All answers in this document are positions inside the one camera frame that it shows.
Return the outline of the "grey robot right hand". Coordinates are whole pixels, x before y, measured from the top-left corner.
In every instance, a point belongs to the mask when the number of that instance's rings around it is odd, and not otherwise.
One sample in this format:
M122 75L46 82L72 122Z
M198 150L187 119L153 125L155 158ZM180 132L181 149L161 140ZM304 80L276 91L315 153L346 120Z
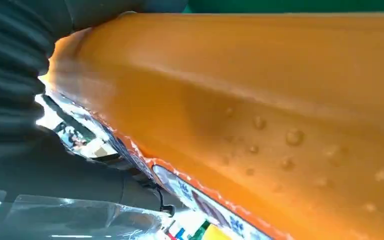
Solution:
M70 154L59 136L38 126L35 96L56 42L127 11L180 13L185 0L0 0L0 190L20 195L134 205L127 196L158 200L129 174Z

